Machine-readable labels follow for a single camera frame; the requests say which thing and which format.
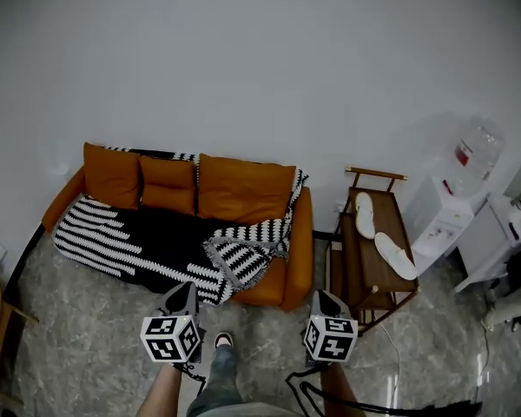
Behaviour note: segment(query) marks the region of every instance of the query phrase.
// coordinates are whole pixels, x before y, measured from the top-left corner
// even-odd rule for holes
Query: white cable
[[[398,392],[398,384],[399,384],[399,374],[401,372],[400,371],[400,369],[401,369],[401,356],[399,355],[398,347],[393,342],[392,337],[390,336],[390,334],[388,334],[388,331],[386,330],[386,328],[382,325],[382,323],[379,323],[379,325],[382,328],[382,330],[384,330],[384,332],[386,332],[386,336],[388,337],[388,340],[392,343],[393,348],[398,353],[398,375],[396,376],[396,382],[395,382],[395,385],[393,386],[393,394],[392,394],[392,400],[396,401],[396,393]]]

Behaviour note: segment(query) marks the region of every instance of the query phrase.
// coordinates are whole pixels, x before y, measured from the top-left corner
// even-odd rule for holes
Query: wooden shelf
[[[343,244],[334,246],[331,250],[331,290],[330,292],[338,296],[352,312],[356,312],[355,306],[364,298],[366,289],[363,281],[363,273],[360,267],[359,251],[355,245],[352,234],[349,230],[349,215],[343,215],[346,228],[342,229]],[[363,303],[363,308],[375,310],[390,310],[395,307],[395,303],[390,293],[377,292],[371,294]]]
[[[403,248],[407,256],[413,261],[411,246],[407,240],[406,230],[401,220],[396,198],[392,192],[370,190],[370,189],[349,189],[352,205],[355,205],[355,196],[359,192],[366,192],[373,200],[373,220],[374,228],[377,232],[383,232],[390,236],[392,240]],[[388,265],[388,263],[380,256],[373,240],[367,240],[359,234],[355,227],[355,218],[353,215],[347,215],[350,220],[347,228],[352,230],[354,239],[359,245],[359,254],[361,258],[361,268],[364,276],[365,287],[371,288],[378,286],[380,292],[412,292],[417,289],[418,281],[408,281],[401,278]]]

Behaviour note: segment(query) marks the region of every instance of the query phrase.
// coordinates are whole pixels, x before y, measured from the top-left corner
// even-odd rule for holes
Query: sofa
[[[186,156],[186,164],[173,163],[175,156]],[[118,161],[131,170],[117,175]],[[67,209],[82,195],[108,205],[118,203],[121,207],[117,207],[131,209],[135,215],[173,209],[178,215],[193,216],[194,221],[238,224],[283,218],[280,193],[293,174],[291,169],[294,167],[207,155],[197,159],[161,151],[107,149],[86,143],[83,167],[50,204],[42,224],[47,232],[54,233]],[[136,171],[138,180],[123,180],[127,173]],[[196,172],[196,177],[190,177],[190,171]],[[309,188],[302,187],[293,206],[287,261],[274,257],[256,285],[236,293],[231,301],[290,311],[302,303],[312,282],[312,203]]]

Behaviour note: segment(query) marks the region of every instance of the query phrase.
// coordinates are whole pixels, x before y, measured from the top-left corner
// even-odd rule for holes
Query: jeans
[[[234,348],[221,345],[214,351],[207,386],[189,405],[187,417],[196,417],[215,407],[226,407],[243,403],[235,385],[237,357]]]

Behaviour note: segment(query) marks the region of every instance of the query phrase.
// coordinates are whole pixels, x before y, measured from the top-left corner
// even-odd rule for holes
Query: water bottle
[[[468,198],[490,177],[505,146],[505,138],[490,119],[472,117],[448,151],[444,185],[454,196]]]

